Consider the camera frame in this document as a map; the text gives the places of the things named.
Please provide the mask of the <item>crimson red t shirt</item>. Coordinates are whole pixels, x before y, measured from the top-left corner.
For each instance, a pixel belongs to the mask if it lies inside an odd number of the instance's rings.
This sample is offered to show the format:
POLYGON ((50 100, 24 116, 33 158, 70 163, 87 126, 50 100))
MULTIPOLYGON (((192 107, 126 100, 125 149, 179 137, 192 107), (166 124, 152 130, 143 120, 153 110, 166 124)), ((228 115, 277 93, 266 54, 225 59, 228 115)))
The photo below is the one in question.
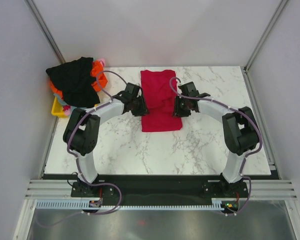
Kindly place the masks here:
POLYGON ((177 89, 176 73, 171 69, 163 71, 142 70, 141 87, 149 113, 141 118, 144 133, 171 132, 181 130, 182 120, 173 116, 177 89))

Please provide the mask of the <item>yellow plastic basket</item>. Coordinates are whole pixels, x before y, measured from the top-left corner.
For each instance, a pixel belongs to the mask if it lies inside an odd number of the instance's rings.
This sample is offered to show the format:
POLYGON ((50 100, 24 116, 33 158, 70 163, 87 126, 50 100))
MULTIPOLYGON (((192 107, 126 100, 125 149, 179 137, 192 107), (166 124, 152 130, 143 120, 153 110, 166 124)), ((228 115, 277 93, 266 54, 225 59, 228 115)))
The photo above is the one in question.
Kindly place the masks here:
POLYGON ((71 114, 71 106, 63 103, 59 97, 55 96, 51 114, 58 118, 67 118, 71 114))

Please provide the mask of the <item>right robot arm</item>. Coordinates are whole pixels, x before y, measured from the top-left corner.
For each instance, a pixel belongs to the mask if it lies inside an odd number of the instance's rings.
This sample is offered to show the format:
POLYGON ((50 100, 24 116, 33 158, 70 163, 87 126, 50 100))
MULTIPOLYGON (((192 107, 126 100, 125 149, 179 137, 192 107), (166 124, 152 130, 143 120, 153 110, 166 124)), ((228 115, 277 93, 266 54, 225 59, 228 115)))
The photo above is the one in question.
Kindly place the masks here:
POLYGON ((248 156, 258 153, 263 140, 253 111, 245 106, 234 108, 215 100, 208 93, 199 93, 193 82, 171 88, 176 93, 175 117, 189 117, 191 112, 208 115, 222 124, 225 145, 229 151, 226 165, 218 181, 205 182, 208 198, 247 196, 243 170, 248 156))

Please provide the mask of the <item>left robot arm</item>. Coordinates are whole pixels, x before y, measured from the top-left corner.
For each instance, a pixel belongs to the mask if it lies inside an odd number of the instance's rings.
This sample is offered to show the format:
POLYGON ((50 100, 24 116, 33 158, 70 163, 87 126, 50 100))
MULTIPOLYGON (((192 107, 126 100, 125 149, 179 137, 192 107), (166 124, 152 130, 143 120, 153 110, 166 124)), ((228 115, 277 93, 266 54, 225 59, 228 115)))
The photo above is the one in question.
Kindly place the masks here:
POLYGON ((114 117, 131 112, 135 117, 149 113, 141 86, 127 83, 125 89, 98 106, 73 110, 63 134, 66 150, 75 157, 77 180, 72 197, 95 197, 103 183, 95 180, 98 172, 93 151, 98 142, 100 126, 114 117))

